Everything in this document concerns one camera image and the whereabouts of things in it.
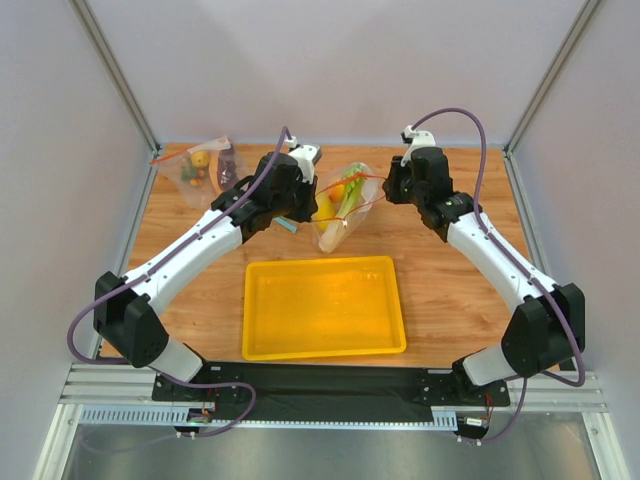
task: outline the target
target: white wall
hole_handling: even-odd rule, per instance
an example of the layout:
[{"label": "white wall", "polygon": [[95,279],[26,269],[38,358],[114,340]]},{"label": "white wall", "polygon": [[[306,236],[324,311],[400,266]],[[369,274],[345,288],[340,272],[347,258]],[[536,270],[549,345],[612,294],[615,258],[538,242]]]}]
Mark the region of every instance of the white wall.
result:
[{"label": "white wall", "polygon": [[586,360],[640,477],[640,3],[608,0],[516,161],[553,275],[587,298]]},{"label": "white wall", "polygon": [[[503,144],[583,0],[90,0],[163,141],[280,125],[324,143],[397,143],[443,106],[465,106]],[[477,144],[464,118],[445,144]]]},{"label": "white wall", "polygon": [[149,153],[66,0],[0,3],[0,45],[0,476],[25,479]]}]

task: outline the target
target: plastic bag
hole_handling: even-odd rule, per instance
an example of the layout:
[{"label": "plastic bag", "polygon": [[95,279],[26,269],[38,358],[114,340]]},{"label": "plastic bag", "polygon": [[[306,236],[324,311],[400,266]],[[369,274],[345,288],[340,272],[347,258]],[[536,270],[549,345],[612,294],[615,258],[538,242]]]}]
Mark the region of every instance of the plastic bag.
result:
[{"label": "plastic bag", "polygon": [[336,249],[362,223],[378,194],[381,177],[364,163],[333,170],[318,180],[313,242],[323,252]]},{"label": "plastic bag", "polygon": [[248,175],[249,169],[227,137],[202,143],[168,157],[154,160],[158,173],[171,180],[187,205],[210,208],[220,193]]}]

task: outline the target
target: yellow fruit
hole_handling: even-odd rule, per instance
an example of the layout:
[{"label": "yellow fruit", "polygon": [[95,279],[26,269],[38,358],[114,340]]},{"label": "yellow fruit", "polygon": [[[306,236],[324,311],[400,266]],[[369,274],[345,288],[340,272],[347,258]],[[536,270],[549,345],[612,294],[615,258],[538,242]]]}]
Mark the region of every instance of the yellow fruit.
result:
[{"label": "yellow fruit", "polygon": [[320,193],[316,197],[316,203],[318,204],[318,211],[313,215],[313,220],[317,222],[316,225],[318,225],[320,230],[324,231],[331,223],[331,220],[327,219],[335,217],[336,210],[333,207],[333,203],[331,202],[329,195],[326,193]]},{"label": "yellow fruit", "polygon": [[196,168],[204,168],[209,165],[211,157],[209,152],[200,150],[199,152],[193,152],[191,154],[191,165]]},{"label": "yellow fruit", "polygon": [[342,199],[344,198],[344,183],[336,185],[329,190],[329,198],[333,203],[342,203]]}]

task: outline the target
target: yellow tray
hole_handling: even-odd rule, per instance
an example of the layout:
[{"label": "yellow tray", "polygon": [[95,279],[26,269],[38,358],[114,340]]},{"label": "yellow tray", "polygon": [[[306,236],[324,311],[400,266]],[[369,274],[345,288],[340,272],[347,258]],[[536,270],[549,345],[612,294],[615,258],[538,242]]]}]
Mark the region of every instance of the yellow tray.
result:
[{"label": "yellow tray", "polygon": [[406,348],[390,257],[248,265],[242,333],[246,360],[400,353]]}]

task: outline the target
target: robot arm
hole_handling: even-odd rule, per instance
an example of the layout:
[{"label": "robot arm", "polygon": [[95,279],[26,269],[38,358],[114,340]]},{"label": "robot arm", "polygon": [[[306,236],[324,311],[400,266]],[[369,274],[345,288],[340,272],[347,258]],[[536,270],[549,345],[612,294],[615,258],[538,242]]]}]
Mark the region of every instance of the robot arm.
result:
[{"label": "robot arm", "polygon": [[522,268],[517,268],[481,229],[471,196],[454,191],[447,157],[435,147],[433,135],[407,127],[402,137],[409,148],[404,156],[392,159],[383,185],[387,200],[415,205],[423,223],[478,268],[512,314],[499,344],[454,362],[453,374],[460,390],[472,391],[517,375],[530,377],[573,357],[558,318],[531,283],[530,274],[551,292],[580,350],[584,350],[584,296],[580,289],[573,284],[559,286],[538,271],[498,233],[485,213],[479,213],[488,232],[521,264]]},{"label": "robot arm", "polygon": [[[383,188],[387,200],[414,204],[423,223],[440,238],[462,252],[487,277],[507,304],[512,318],[502,341],[453,364],[453,382],[462,397],[480,386],[514,375],[530,377],[573,356],[568,339],[552,309],[529,276],[509,262],[503,251],[489,241],[475,217],[473,199],[453,190],[447,157],[426,131],[407,127],[403,132],[409,148],[394,157]],[[287,144],[264,181],[249,199],[214,226],[211,222],[228,210],[252,185],[269,161],[263,157],[256,175],[247,177],[218,197],[211,210],[188,232],[157,257],[123,278],[111,272],[96,283],[96,298],[142,275],[146,281],[114,296],[96,308],[94,328],[134,367],[151,366],[182,381],[206,383],[203,359],[184,344],[170,338],[160,315],[175,295],[211,262],[266,229],[273,218],[310,221],[317,210],[314,164],[321,156],[314,145]],[[584,349],[584,296],[573,284],[559,286],[522,257],[480,213],[489,232],[502,242],[524,271],[534,272],[551,292],[569,320],[572,332]],[[188,243],[180,251],[176,247]]]},{"label": "robot arm", "polygon": [[314,165],[319,147],[285,142],[288,154],[279,154],[267,176],[248,200],[228,217],[213,224],[260,175],[271,158],[264,156],[255,176],[247,177],[220,195],[198,222],[149,262],[118,278],[105,273],[96,282],[96,298],[123,285],[127,279],[148,278],[111,298],[95,311],[94,328],[134,367],[149,366],[182,381],[206,379],[203,360],[166,332],[158,316],[171,300],[208,265],[266,229],[275,217],[310,221],[317,210]]}]

